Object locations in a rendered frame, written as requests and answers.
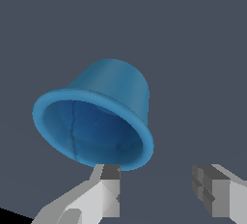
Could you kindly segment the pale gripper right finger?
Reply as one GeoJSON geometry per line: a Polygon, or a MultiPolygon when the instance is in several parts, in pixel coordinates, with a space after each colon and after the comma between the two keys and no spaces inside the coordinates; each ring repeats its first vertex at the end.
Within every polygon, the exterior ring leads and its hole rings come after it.
{"type": "Polygon", "coordinates": [[[220,164],[192,166],[192,189],[212,217],[247,224],[247,181],[220,164]]]}

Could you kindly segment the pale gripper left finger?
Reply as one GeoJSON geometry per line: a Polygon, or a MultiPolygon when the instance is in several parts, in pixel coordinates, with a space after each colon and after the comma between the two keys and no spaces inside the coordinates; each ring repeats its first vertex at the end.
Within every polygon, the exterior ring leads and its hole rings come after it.
{"type": "Polygon", "coordinates": [[[31,224],[99,224],[120,216],[121,166],[97,164],[84,181],[41,209],[31,224]]]}

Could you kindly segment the blue cup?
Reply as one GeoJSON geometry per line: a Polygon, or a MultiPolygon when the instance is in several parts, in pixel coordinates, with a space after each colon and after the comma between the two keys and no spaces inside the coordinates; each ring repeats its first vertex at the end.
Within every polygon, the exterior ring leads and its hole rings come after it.
{"type": "Polygon", "coordinates": [[[61,154],[91,167],[113,164],[130,171],[153,154],[149,99],[141,72],[127,62],[102,59],[67,87],[39,97],[32,116],[42,138],[61,154]]]}

